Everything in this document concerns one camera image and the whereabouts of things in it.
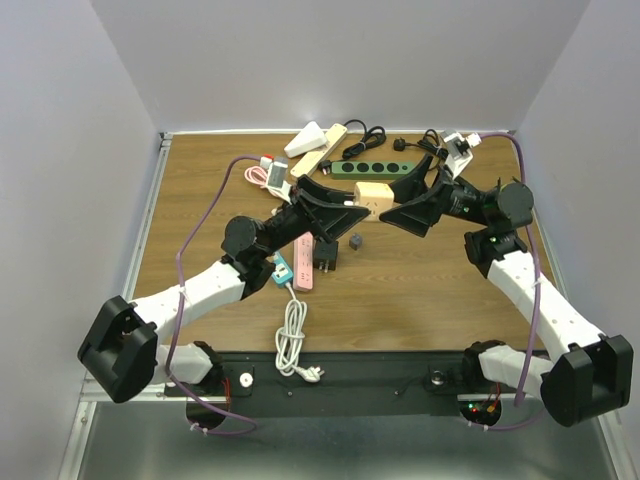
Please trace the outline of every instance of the small black cube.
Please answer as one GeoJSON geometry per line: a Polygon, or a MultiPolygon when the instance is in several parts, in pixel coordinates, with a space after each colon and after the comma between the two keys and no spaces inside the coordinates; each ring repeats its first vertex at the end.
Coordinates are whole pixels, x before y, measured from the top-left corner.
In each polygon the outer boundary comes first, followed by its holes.
{"type": "Polygon", "coordinates": [[[354,233],[349,239],[349,246],[354,250],[358,250],[362,246],[362,235],[354,233]]]}
{"type": "Polygon", "coordinates": [[[338,260],[338,242],[317,241],[313,249],[313,268],[326,272],[335,270],[338,260]]]}

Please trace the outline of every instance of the white power strip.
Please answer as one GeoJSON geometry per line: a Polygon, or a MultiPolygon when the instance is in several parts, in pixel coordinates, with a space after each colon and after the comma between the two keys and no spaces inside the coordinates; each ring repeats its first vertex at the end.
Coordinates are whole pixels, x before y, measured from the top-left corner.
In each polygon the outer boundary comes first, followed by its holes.
{"type": "Polygon", "coordinates": [[[325,135],[328,140],[327,144],[306,153],[296,166],[291,169],[290,173],[294,178],[300,178],[302,175],[311,175],[315,172],[318,164],[331,155],[331,152],[333,152],[338,144],[344,140],[344,137],[347,136],[347,127],[336,123],[327,130],[325,135]]]}

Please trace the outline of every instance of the black plug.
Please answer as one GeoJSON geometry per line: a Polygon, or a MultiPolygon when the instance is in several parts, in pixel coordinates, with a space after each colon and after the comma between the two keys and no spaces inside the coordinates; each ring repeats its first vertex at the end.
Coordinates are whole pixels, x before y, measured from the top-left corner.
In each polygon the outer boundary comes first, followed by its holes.
{"type": "Polygon", "coordinates": [[[316,246],[313,249],[313,268],[323,270],[325,273],[328,270],[336,269],[336,262],[338,261],[338,242],[334,241],[326,243],[317,241],[316,246]]]}
{"type": "Polygon", "coordinates": [[[407,148],[407,142],[404,138],[398,137],[393,141],[393,149],[396,152],[402,152],[405,148],[407,148]]]}
{"type": "Polygon", "coordinates": [[[323,160],[318,164],[318,168],[323,174],[328,175],[331,173],[331,160],[323,160]]]}

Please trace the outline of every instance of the pink power strip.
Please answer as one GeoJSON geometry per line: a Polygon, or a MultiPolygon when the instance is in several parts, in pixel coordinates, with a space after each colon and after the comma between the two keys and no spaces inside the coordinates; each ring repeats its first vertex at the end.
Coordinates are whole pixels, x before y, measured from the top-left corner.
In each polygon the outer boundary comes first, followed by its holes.
{"type": "Polygon", "coordinates": [[[313,288],[313,235],[310,232],[293,242],[293,288],[301,292],[313,288]]]}

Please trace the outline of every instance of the black power adapter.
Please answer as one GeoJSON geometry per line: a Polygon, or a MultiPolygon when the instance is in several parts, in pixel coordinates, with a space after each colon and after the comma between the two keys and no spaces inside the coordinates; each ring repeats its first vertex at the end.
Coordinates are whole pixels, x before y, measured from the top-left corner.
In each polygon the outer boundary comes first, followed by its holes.
{"type": "Polygon", "coordinates": [[[338,261],[338,242],[317,241],[313,249],[313,268],[327,272],[336,269],[338,261]]]}

